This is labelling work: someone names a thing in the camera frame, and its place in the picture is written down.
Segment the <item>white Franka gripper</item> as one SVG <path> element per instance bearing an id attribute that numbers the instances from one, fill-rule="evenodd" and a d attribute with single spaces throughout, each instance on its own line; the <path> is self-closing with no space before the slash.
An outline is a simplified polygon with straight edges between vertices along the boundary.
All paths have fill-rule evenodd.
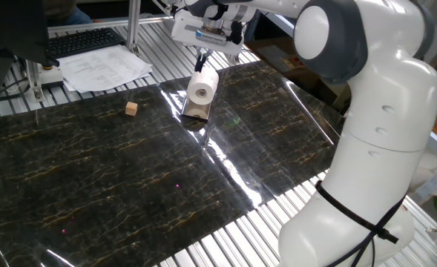
<path id="1" fill-rule="evenodd" d="M 214 51 L 237 55 L 243 47 L 243 40 L 235 44 L 233 41 L 227 41 L 227 36 L 223 34 L 207 31 L 203 26 L 202 19 L 192 16 L 186 10 L 180 10 L 175 13 L 171 37 L 173 40 L 186 45 L 208 49 L 204 55 L 200 54 L 197 57 L 194 71 L 199 73 L 202 71 L 206 60 Z"/>

